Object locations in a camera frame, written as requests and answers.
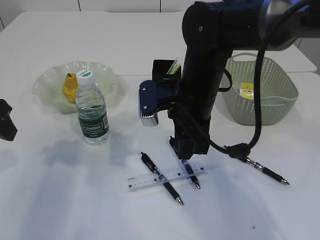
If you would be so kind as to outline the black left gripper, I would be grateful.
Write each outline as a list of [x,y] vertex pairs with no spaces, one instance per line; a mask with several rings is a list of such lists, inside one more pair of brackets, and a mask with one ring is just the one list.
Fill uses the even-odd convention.
[[10,116],[12,109],[4,99],[0,100],[0,138],[8,142],[12,142],[18,132]]

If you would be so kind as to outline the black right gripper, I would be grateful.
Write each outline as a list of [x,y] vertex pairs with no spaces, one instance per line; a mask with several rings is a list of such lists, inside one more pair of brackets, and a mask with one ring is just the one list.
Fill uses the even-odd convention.
[[211,113],[220,83],[220,77],[177,81],[178,101],[169,108],[168,117],[173,120],[172,148],[179,160],[208,153]]

